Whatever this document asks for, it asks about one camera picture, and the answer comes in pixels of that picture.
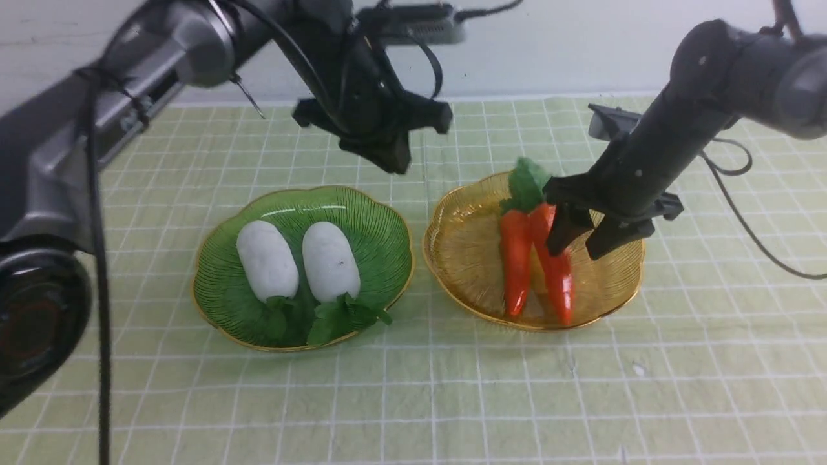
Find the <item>yellow plate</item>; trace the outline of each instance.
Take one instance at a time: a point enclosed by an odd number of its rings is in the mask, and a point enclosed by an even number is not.
[[[627,304],[643,280],[643,241],[631,242],[592,261],[586,251],[589,234],[571,245],[575,308],[571,326],[558,323],[549,304],[543,271],[532,259],[532,288],[523,315],[504,314],[500,259],[500,200],[510,197],[508,172],[454,189],[440,200],[423,238],[428,268],[442,288],[463,308],[497,324],[528,331],[579,328]],[[602,215],[592,213],[595,224]]]

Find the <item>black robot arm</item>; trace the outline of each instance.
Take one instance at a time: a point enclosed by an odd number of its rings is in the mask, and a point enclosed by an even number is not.
[[[683,211],[669,186],[740,118],[797,139],[827,134],[827,40],[776,31],[704,22],[678,47],[669,83],[642,116],[592,106],[590,134],[610,142],[586,173],[545,186],[557,206],[549,251],[559,254],[594,230],[586,247],[598,259],[652,236],[653,218],[671,221]],[[605,215],[596,228],[590,211]]]

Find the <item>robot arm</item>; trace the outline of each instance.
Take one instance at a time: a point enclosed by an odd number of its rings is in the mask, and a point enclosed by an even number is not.
[[[185,86],[237,81],[236,71],[275,40],[315,97],[299,103],[297,123],[404,173],[409,131],[447,132],[452,114],[402,89],[381,39],[430,31],[430,43],[452,43],[461,29],[450,6],[385,3],[353,14],[351,0],[146,0],[105,70],[92,63],[0,117],[0,418],[66,361],[89,319],[91,286],[74,253],[99,253],[79,124],[90,73],[106,77],[93,103],[97,170]]]
[[[770,32],[704,22],[678,47],[669,83],[642,116],[592,107],[591,135],[610,142],[589,171],[545,186],[557,206],[552,254],[594,230],[586,247],[598,259],[652,236],[653,218],[677,218],[683,206],[667,189],[742,117],[797,139],[827,134],[827,38]],[[596,228],[590,210],[604,214]]]

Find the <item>carrot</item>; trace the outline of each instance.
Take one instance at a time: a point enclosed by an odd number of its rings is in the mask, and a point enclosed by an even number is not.
[[[552,230],[555,207],[545,202],[540,203],[528,216],[531,239],[534,250],[540,260],[545,275],[548,298],[557,310],[557,317],[563,326],[571,324],[571,312],[574,308],[574,280],[571,275],[571,253],[566,249],[559,256],[548,252],[546,241]]]
[[[500,254],[505,277],[505,312],[517,318],[531,289],[531,237],[528,215],[517,209],[500,218]]]

